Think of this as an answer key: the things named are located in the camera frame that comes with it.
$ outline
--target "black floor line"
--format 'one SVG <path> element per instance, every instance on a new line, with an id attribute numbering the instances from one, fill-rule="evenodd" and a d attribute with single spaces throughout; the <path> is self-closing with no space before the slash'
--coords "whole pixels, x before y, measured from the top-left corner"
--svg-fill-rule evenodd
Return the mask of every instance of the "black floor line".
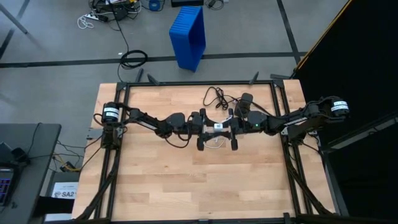
<path id="1" fill-rule="evenodd" d="M 26 7 L 27 7 L 29 1 L 30 1 L 30 0 L 25 0 L 24 3 L 23 3 L 23 5 L 21 6 L 21 9 L 19 10 L 18 15 L 16 16 L 16 19 L 17 19 L 18 21 L 20 21 L 20 19 L 21 19 L 22 16 L 24 15 L 24 12 L 25 12 L 25 10 L 26 10 Z M 6 48 L 7 48 L 8 44 L 10 43 L 11 37 L 12 37 L 12 35 L 14 35 L 14 32 L 15 32 L 16 29 L 17 29 L 16 27 L 11 28 L 10 31 L 8 32 L 8 34 L 7 34 L 6 39 L 5 39 L 4 42 L 2 43 L 2 45 L 1 45 L 1 47 L 0 47 L 0 59 L 1 59 L 2 55 L 4 54 L 4 52 L 6 51 Z"/>
<path id="2" fill-rule="evenodd" d="M 209 54 L 203 55 L 202 59 L 223 59 L 223 58 L 267 58 L 267 57 L 294 57 L 292 52 L 269 52 L 269 53 L 236 53 L 236 54 Z M 174 61 L 174 56 L 149 57 L 148 62 L 168 62 Z M 142 58 L 129 58 L 128 62 L 140 62 Z M 47 67 L 65 65 L 98 65 L 107 63 L 119 63 L 120 58 L 97 59 L 97 60 L 67 60 L 53 62 L 19 62 L 19 63 L 0 63 L 0 68 L 28 68 L 28 67 Z"/>
<path id="3" fill-rule="evenodd" d="M 299 54 L 299 49 L 297 48 L 296 41 L 294 40 L 292 28 L 290 27 L 290 23 L 287 18 L 284 4 L 282 3 L 282 0 L 276 0 L 276 1 L 278 2 L 279 11 L 280 11 L 282 19 L 284 21 L 284 24 L 285 24 L 287 37 L 289 38 L 290 46 L 291 46 L 293 54 L 294 54 L 294 59 L 296 60 L 296 63 L 298 64 L 300 62 L 301 55 Z"/>

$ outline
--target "white cable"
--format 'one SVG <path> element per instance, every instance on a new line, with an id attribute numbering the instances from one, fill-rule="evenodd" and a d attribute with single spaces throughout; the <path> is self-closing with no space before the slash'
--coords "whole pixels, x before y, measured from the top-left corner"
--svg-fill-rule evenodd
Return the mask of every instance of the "white cable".
<path id="1" fill-rule="evenodd" d="M 135 13 L 136 14 L 136 13 L 140 13 L 141 12 L 141 9 L 142 9 L 141 1 L 138 1 L 138 3 L 139 3 L 139 10 L 137 12 L 129 12 L 129 13 Z"/>
<path id="2" fill-rule="evenodd" d="M 225 138 L 223 139 L 223 141 L 221 142 L 221 144 L 220 144 L 219 146 L 208 146 L 208 145 L 206 145 L 205 143 L 203 143 L 203 144 L 205 145 L 205 147 L 207 147 L 207 148 L 209 148 L 209 149 L 218 149 L 218 148 L 220 148 L 220 147 L 224 144 L 224 142 L 225 142 Z"/>
<path id="3" fill-rule="evenodd" d="M 85 16 L 80 16 L 79 19 L 77 19 L 77 26 L 81 29 L 94 28 L 94 25 L 92 23 L 86 21 Z"/>
<path id="4" fill-rule="evenodd" d="M 225 119 L 224 121 L 221 122 L 221 124 L 224 123 L 225 121 L 228 121 L 229 119 L 232 119 L 232 117 L 233 117 L 232 115 L 229 115 L 227 119 Z M 224 144 L 224 142 L 225 142 L 225 138 L 223 138 L 223 141 L 221 142 L 221 144 L 219 146 L 208 146 L 205 143 L 203 143 L 203 144 L 205 145 L 205 147 L 207 147 L 209 149 L 218 149 Z"/>

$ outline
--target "yellow edge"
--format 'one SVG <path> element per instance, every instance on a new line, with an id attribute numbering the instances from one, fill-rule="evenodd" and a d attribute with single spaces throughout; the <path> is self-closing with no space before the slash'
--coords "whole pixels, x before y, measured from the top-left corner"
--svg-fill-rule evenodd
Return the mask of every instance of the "yellow edge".
<path id="1" fill-rule="evenodd" d="M 316 44 L 311 48 L 311 50 L 309 50 L 305 55 L 304 58 L 301 59 L 301 61 L 297 64 L 296 66 L 296 71 L 298 69 L 300 69 L 302 67 L 302 65 L 307 61 L 308 56 L 314 51 L 315 47 L 318 46 L 318 44 L 321 42 L 321 40 L 324 38 L 324 36 L 328 33 L 328 31 L 331 29 L 331 27 L 333 26 L 333 24 L 337 21 L 337 19 L 342 15 L 342 13 L 344 12 L 344 10 L 346 10 L 346 8 L 348 7 L 348 5 L 352 2 L 353 0 L 349 0 L 344 7 L 340 10 L 340 12 L 337 14 L 337 16 L 335 17 L 335 19 L 333 19 L 333 21 L 329 24 L 328 28 L 324 31 L 324 33 L 322 34 L 321 38 L 319 38 L 318 42 L 316 42 Z"/>

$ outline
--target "keyboard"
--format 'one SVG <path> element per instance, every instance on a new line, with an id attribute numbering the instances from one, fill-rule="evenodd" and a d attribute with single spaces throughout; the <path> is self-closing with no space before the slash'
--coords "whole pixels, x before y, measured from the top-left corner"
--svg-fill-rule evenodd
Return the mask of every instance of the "keyboard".
<path id="1" fill-rule="evenodd" d="M 6 206 L 12 193 L 14 169 L 0 167 L 0 207 Z"/>

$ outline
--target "gray floor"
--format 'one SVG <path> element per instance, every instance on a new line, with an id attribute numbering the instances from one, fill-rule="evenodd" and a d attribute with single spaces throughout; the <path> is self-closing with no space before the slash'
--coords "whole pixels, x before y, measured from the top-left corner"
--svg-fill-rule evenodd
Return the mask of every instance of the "gray floor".
<path id="1" fill-rule="evenodd" d="M 16 15 L 24 0 L 0 0 Z M 346 0 L 282 0 L 299 52 L 308 51 Z M 121 22 L 131 49 L 150 57 L 174 56 L 169 29 L 179 8 L 167 0 L 162 12 L 142 10 Z M 230 0 L 220 11 L 203 8 L 205 54 L 291 52 L 277 0 Z M 126 46 L 119 32 L 93 22 L 94 29 L 77 28 L 76 20 L 89 12 L 86 0 L 30 0 L 21 23 L 30 32 L 15 30 L 1 63 L 48 62 L 119 58 Z M 0 14 L 0 43 L 11 22 Z M 0 122 L 60 123 L 64 144 L 85 145 L 100 83 L 117 82 L 117 64 L 0 69 Z M 178 68 L 175 61 L 149 62 L 143 68 L 160 81 L 248 80 L 271 73 L 290 75 L 293 57 L 224 58 L 200 62 L 196 73 Z M 137 70 L 122 71 L 133 81 Z"/>

